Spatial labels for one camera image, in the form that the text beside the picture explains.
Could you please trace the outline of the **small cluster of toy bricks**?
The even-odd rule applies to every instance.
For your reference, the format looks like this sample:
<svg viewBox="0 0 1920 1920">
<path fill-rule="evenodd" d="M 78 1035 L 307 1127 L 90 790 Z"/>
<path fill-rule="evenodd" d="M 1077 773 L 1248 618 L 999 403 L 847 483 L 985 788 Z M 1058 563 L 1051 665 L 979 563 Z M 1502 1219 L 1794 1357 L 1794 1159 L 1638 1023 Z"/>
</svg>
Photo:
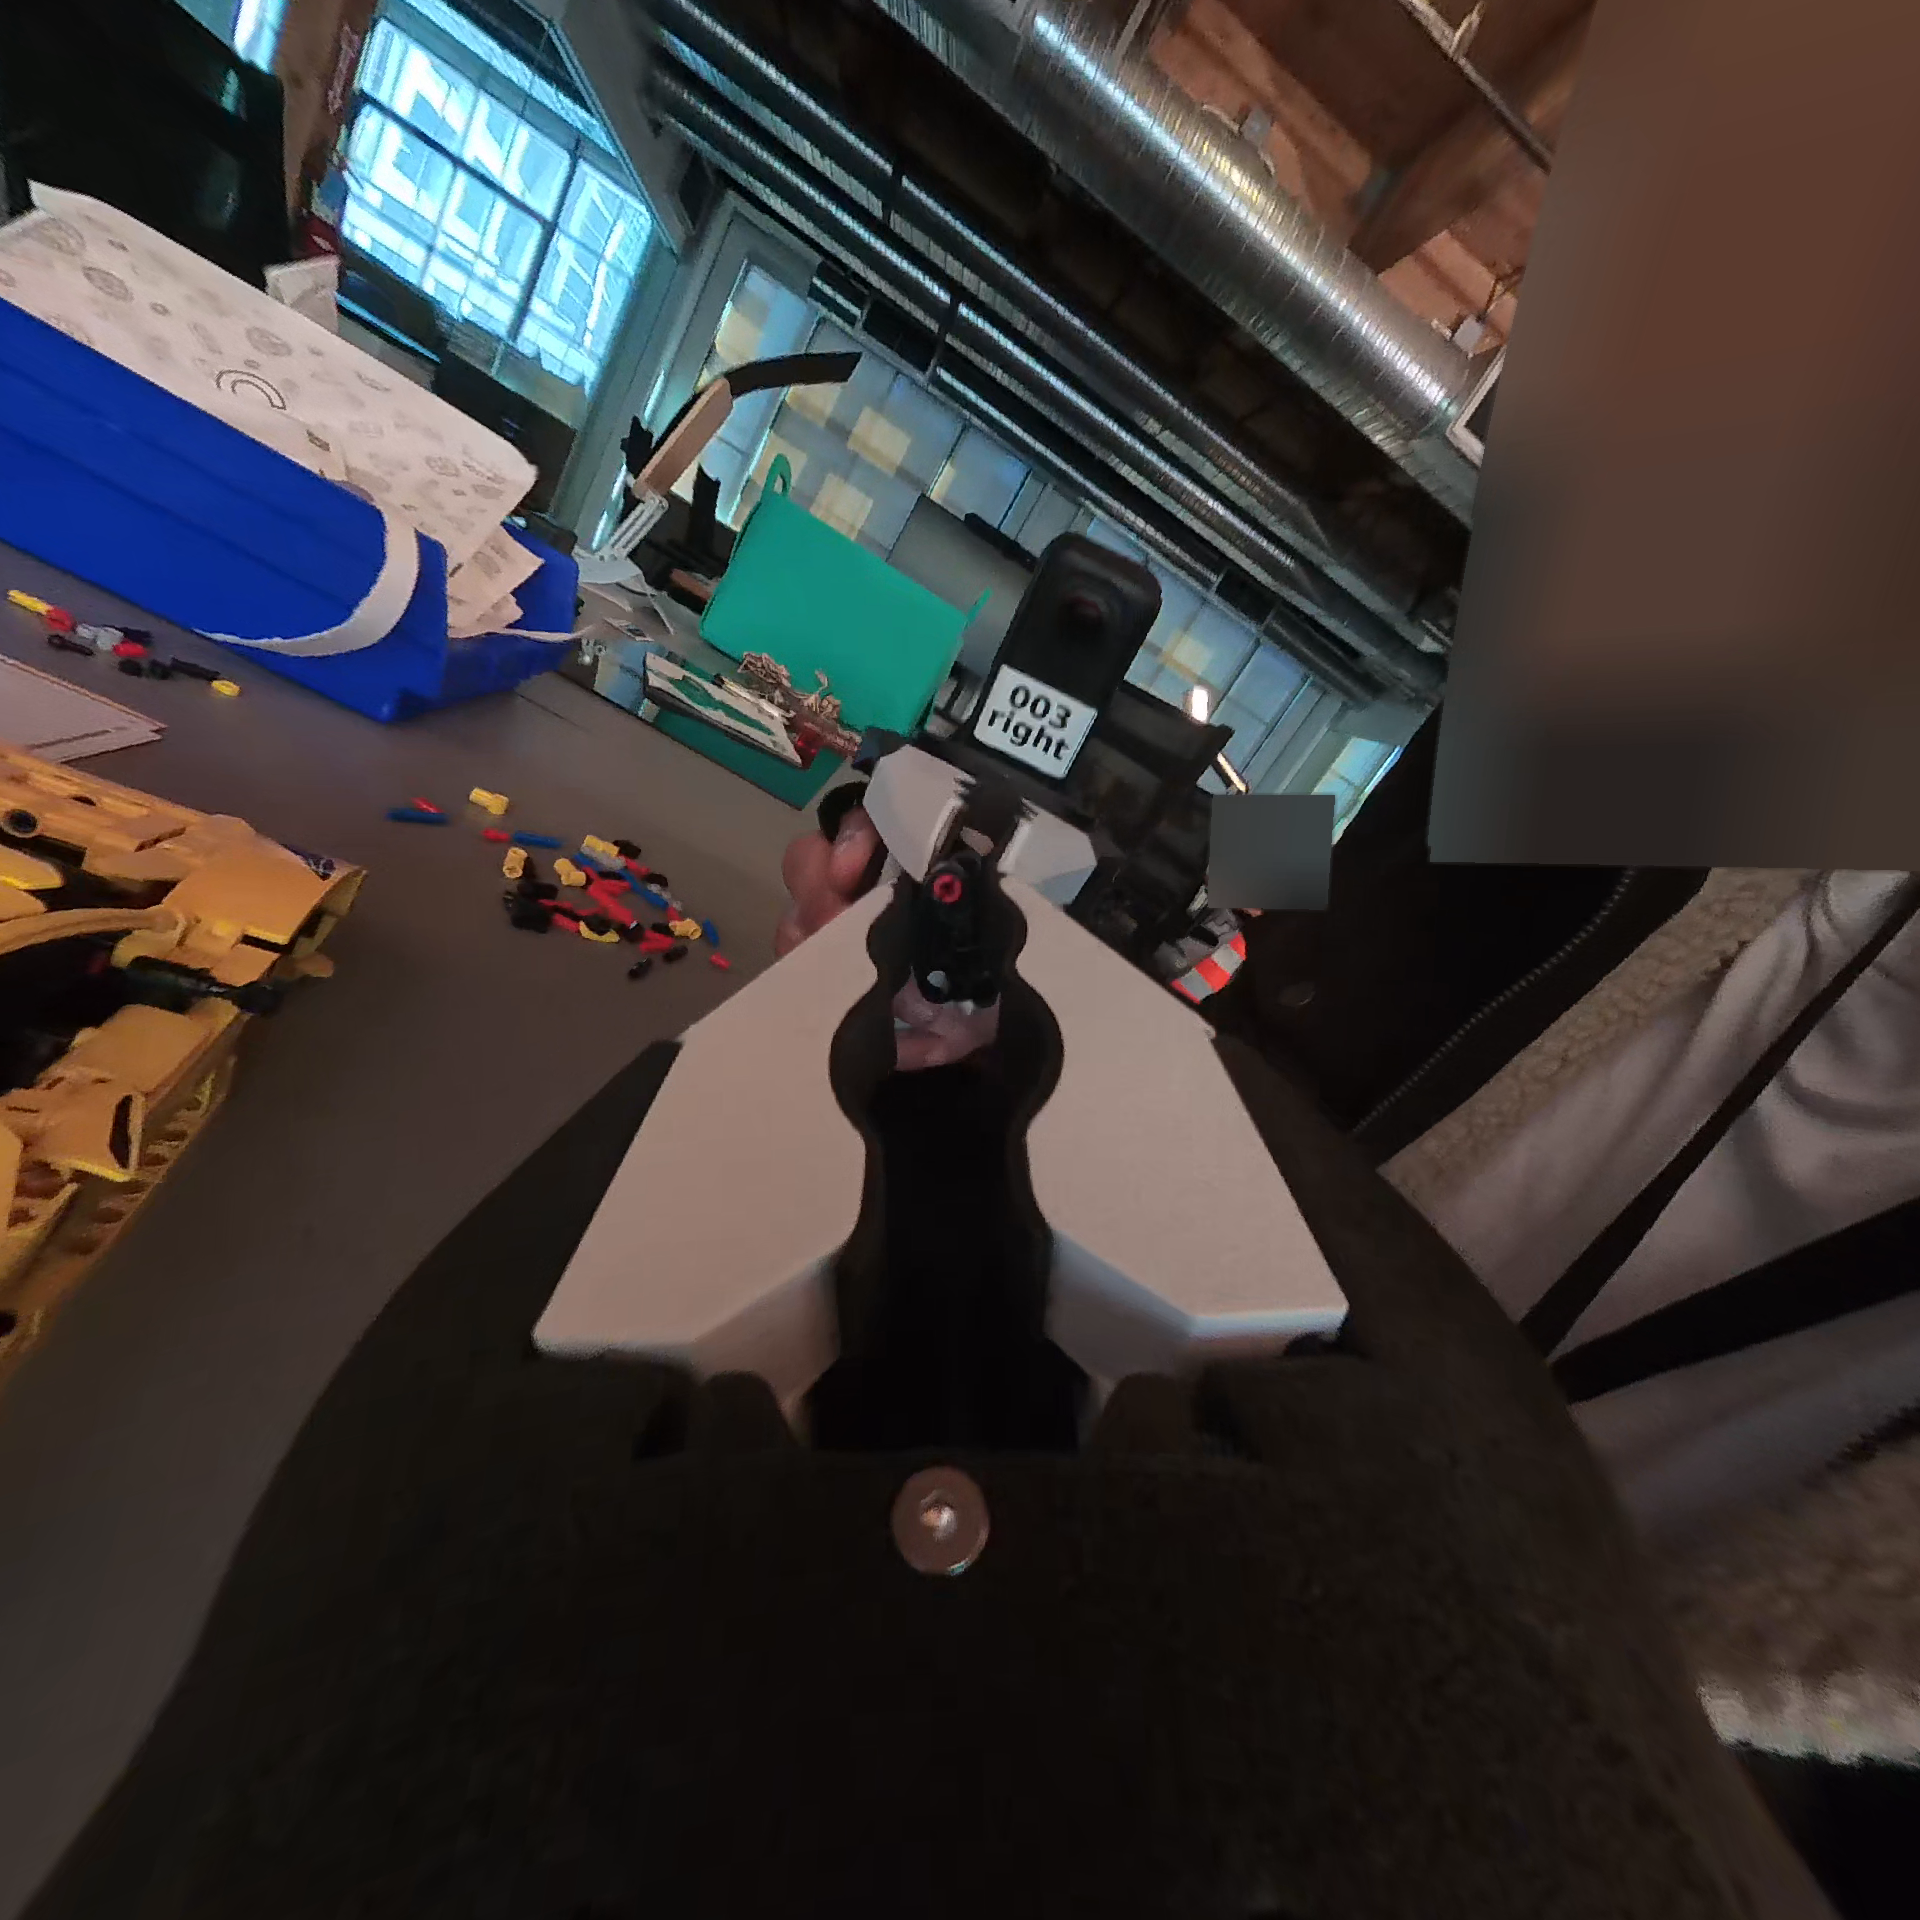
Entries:
<svg viewBox="0 0 1920 1920">
<path fill-rule="evenodd" d="M 23 587 L 8 587 L 4 604 L 21 610 L 23 618 L 37 621 L 45 649 L 74 655 L 74 659 L 108 659 L 116 674 L 128 680 L 151 680 L 151 681 L 196 681 L 207 687 L 211 695 L 241 699 L 244 689 L 226 676 L 223 668 L 166 653 L 157 636 L 143 626 L 116 626 L 105 621 L 82 621 L 62 604 L 37 598 Z"/>
</svg>

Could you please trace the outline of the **small black yellow brick assembly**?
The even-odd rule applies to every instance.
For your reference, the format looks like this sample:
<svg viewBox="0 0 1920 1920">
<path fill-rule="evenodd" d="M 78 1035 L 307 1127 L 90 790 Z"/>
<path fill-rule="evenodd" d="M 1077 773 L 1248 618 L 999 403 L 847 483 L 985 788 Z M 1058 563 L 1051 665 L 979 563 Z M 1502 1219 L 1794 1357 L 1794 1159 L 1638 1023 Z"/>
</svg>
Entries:
<svg viewBox="0 0 1920 1920">
<path fill-rule="evenodd" d="M 985 857 L 961 846 L 933 861 L 907 907 L 904 949 L 917 997 L 967 1017 L 995 1010 L 1013 935 Z"/>
</svg>

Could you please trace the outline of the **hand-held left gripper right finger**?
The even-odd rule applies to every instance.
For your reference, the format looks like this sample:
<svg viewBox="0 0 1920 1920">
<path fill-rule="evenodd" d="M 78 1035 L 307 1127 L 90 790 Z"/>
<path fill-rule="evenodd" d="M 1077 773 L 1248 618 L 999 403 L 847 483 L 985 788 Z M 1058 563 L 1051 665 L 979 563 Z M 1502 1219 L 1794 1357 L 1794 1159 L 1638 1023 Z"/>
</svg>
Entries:
<svg viewBox="0 0 1920 1920">
<path fill-rule="evenodd" d="M 1021 878 L 999 1054 L 1046 1253 L 1043 1332 L 1099 1387 L 1273 1357 L 1350 1296 L 1212 1027 Z"/>
</svg>

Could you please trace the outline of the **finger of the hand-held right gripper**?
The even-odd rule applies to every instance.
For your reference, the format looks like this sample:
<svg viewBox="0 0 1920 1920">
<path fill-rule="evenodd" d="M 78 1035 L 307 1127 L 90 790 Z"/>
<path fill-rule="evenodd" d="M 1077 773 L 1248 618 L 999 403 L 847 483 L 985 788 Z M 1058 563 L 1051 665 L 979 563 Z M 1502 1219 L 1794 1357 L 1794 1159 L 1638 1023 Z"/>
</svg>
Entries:
<svg viewBox="0 0 1920 1920">
<path fill-rule="evenodd" d="M 928 747 L 894 747 L 870 773 L 870 821 L 897 871 L 924 882 L 957 843 L 967 772 Z"/>
<path fill-rule="evenodd" d="M 995 857 L 1004 882 L 1019 882 L 1056 907 L 1070 907 L 1099 870 L 1083 831 L 1066 816 L 1019 800 L 1015 826 Z"/>
</svg>

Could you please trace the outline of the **building instruction booklet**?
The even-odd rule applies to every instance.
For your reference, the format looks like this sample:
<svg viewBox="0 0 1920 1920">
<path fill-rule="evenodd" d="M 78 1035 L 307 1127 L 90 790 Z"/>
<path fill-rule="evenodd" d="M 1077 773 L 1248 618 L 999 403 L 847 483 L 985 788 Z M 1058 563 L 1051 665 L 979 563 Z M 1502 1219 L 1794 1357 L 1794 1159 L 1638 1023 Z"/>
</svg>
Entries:
<svg viewBox="0 0 1920 1920">
<path fill-rule="evenodd" d="M 133 709 L 4 655 L 4 747 L 74 765 L 157 746 L 162 733 Z"/>
</svg>

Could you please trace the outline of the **row of ceiling conduit pipes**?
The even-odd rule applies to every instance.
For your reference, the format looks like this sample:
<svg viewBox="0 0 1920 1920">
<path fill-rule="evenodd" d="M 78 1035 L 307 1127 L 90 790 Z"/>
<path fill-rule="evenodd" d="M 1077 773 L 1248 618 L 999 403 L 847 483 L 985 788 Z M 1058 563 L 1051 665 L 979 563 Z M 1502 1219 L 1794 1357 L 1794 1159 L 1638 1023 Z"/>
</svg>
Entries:
<svg viewBox="0 0 1920 1920">
<path fill-rule="evenodd" d="M 880 4 L 639 4 L 650 106 L 928 368 L 1339 681 L 1445 680 L 1471 526 L 1104 211 Z"/>
</svg>

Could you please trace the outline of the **yellow toy brick car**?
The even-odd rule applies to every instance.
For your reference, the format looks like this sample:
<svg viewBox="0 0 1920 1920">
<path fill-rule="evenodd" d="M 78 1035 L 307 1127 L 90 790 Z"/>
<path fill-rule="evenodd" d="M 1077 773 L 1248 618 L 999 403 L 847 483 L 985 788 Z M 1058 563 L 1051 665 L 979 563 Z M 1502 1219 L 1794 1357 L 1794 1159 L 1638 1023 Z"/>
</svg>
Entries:
<svg viewBox="0 0 1920 1920">
<path fill-rule="evenodd" d="M 4 1373 L 334 971 L 367 876 L 4 747 Z"/>
</svg>

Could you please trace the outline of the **person's right hand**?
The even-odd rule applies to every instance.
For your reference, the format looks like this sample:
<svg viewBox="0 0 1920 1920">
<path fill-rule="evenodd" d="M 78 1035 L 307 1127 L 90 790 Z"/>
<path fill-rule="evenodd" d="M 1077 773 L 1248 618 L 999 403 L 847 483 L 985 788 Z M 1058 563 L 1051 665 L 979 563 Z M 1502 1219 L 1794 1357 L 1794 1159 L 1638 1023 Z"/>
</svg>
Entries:
<svg viewBox="0 0 1920 1920">
<path fill-rule="evenodd" d="M 773 932 L 773 959 L 786 959 L 870 895 L 884 857 L 884 843 L 860 800 L 848 800 L 831 831 L 800 833 L 782 861 L 786 902 Z M 999 1005 L 933 1004 L 907 978 L 892 998 L 892 1030 L 897 1072 L 949 1067 L 995 1044 Z"/>
</svg>

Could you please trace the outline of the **large pile of toy bricks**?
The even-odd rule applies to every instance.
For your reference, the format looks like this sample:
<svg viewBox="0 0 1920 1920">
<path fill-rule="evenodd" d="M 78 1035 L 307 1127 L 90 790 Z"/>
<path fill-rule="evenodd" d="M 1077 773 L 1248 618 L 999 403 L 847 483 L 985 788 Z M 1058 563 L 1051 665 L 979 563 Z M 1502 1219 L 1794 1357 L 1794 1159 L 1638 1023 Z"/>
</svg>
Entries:
<svg viewBox="0 0 1920 1920">
<path fill-rule="evenodd" d="M 392 831 L 456 833 L 487 858 L 487 889 L 500 925 L 522 936 L 590 948 L 642 982 L 688 971 L 732 974 L 722 929 L 693 911 L 683 890 L 632 836 L 552 833 L 529 826 L 513 796 L 472 788 L 460 796 L 413 795 L 382 811 Z"/>
</svg>

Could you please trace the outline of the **black fleece-lined jacket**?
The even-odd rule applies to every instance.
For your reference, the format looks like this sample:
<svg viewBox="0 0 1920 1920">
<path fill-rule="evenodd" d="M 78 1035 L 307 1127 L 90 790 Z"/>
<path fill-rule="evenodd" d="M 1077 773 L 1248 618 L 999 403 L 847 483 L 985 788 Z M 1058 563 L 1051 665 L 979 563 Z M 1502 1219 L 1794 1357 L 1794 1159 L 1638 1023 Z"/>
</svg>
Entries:
<svg viewBox="0 0 1920 1920">
<path fill-rule="evenodd" d="M 1325 913 L 1248 929 L 1233 1030 L 1385 1171 L 1724 871 L 1827 876 L 1359 853 Z M 1766 1049 L 1764 1080 L 1835 997 Z M 1918 1406 L 1700 1532 L 1631 1517 L 1713 1734 L 1839 1916 L 1918 1916 Z"/>
</svg>

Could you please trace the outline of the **black office chair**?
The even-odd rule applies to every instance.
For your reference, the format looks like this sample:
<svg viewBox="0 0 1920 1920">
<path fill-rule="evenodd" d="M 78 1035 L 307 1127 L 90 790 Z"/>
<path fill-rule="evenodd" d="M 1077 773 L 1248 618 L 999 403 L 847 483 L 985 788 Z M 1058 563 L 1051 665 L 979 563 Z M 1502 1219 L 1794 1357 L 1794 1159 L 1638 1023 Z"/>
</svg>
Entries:
<svg viewBox="0 0 1920 1920">
<path fill-rule="evenodd" d="M 1070 917 L 1146 974 L 1204 917 L 1212 795 L 1230 729 L 1120 681 L 1069 782 L 1099 870 Z"/>
</svg>

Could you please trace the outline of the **grey desk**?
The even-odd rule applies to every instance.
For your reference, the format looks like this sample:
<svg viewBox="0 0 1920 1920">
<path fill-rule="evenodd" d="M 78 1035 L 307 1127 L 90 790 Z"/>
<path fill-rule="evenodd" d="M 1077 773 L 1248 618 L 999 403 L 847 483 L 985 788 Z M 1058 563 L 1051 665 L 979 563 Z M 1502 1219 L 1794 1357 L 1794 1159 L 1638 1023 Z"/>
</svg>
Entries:
<svg viewBox="0 0 1920 1920">
<path fill-rule="evenodd" d="M 253 1031 L 226 1108 L 4 1385 L 4 1916 L 17 1916 L 173 1689 L 256 1502 L 420 1256 L 647 1043 L 772 964 L 782 857 L 811 816 L 549 674 L 404 725 L 266 674 L 133 681 L 4 604 L 4 655 L 159 737 L 85 766 L 367 870 L 307 981 Z M 510 929 L 510 826 L 632 836 L 719 925 L 627 981 Z"/>
</svg>

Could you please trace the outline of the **small beige brick model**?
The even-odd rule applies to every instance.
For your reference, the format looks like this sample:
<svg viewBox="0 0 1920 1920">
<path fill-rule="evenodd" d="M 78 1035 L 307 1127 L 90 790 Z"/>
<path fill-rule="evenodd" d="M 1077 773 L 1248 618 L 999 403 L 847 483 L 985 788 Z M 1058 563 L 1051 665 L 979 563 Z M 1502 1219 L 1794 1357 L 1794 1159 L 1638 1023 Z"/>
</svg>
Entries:
<svg viewBox="0 0 1920 1920">
<path fill-rule="evenodd" d="M 782 712 L 805 760 L 813 753 L 853 760 L 860 750 L 863 734 L 847 725 L 844 699 L 831 689 L 826 674 L 817 674 L 817 689 L 805 689 L 782 659 L 744 653 L 739 659 L 739 680 L 753 699 Z"/>
</svg>

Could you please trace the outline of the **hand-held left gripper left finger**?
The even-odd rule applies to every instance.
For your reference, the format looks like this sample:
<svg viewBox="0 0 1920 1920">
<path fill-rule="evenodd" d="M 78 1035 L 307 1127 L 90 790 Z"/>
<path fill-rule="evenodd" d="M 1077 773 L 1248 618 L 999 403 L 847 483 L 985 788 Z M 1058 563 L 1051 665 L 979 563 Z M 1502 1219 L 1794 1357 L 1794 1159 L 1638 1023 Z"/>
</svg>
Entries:
<svg viewBox="0 0 1920 1920">
<path fill-rule="evenodd" d="M 873 890 L 686 1030 L 543 1317 L 546 1357 L 744 1373 L 796 1411 L 837 1362 L 832 1268 L 867 1198 L 867 1141 L 831 1080 L 844 1023 L 892 991 Z"/>
</svg>

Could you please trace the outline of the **white printed paper bag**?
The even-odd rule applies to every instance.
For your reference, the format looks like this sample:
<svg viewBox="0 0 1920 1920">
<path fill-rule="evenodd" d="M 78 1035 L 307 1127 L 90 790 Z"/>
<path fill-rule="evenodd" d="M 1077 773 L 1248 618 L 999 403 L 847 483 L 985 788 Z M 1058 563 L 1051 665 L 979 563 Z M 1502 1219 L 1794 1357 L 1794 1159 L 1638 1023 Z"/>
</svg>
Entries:
<svg viewBox="0 0 1920 1920">
<path fill-rule="evenodd" d="M 505 519 L 536 471 L 408 377 L 73 191 L 4 229 L 8 302 L 442 541 L 453 639 L 522 623 Z"/>
</svg>

